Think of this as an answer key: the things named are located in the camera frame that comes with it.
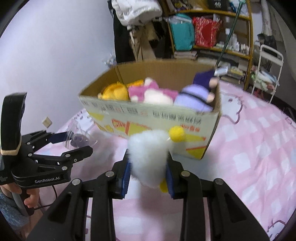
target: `black stripe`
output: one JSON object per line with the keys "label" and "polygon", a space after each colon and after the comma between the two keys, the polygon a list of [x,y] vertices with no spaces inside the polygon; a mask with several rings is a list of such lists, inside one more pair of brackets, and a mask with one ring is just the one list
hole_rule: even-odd
{"label": "black stripe", "polygon": [[197,95],[194,95],[194,94],[188,93],[188,92],[186,92],[186,91],[180,91],[179,94],[189,95],[189,96],[191,96],[191,97],[193,97],[193,98],[195,98],[195,99],[200,100],[202,103],[208,105],[208,103],[207,103],[204,99],[202,99],[201,97],[199,97],[199,96],[197,96]]}

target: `pink plush toy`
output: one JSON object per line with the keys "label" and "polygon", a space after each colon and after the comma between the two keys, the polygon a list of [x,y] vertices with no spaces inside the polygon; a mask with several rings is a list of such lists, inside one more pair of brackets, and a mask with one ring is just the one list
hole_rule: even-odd
{"label": "pink plush toy", "polygon": [[129,87],[128,94],[132,102],[173,105],[178,91],[160,89],[156,81],[148,77],[145,79],[143,86]]}

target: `bed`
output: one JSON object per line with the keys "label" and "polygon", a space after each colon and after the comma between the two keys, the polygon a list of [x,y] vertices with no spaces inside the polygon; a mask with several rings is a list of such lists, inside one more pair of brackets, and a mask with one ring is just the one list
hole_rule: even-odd
{"label": "bed", "polygon": [[[296,208],[296,123],[277,107],[225,82],[221,82],[221,103],[223,115],[204,158],[173,155],[173,159],[199,178],[224,179],[272,241]],[[71,178],[91,180],[122,160],[127,140],[101,132],[85,110],[74,118],[96,136],[99,145],[91,157],[73,166]],[[38,152],[60,155],[64,151],[62,144],[54,144]],[[57,192],[66,186],[56,185]],[[40,189],[42,205],[54,198],[51,187]],[[130,180],[124,200],[113,200],[113,211],[119,241],[179,240],[182,200],[172,200],[169,194],[143,187],[135,179]],[[90,240],[90,222],[91,200],[86,240]]]}

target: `teal bag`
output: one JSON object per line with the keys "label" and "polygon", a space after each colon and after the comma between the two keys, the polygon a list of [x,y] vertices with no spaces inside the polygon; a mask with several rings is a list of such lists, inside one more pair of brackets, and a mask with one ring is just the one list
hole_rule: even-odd
{"label": "teal bag", "polygon": [[195,43],[192,19],[186,14],[177,13],[170,20],[170,28],[176,51],[191,50]]}

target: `red bag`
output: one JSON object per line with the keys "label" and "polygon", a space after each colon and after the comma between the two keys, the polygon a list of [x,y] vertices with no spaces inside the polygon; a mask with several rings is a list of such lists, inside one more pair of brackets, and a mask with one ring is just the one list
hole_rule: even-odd
{"label": "red bag", "polygon": [[222,21],[214,22],[213,19],[194,17],[195,44],[203,47],[213,47],[217,43],[217,33]]}

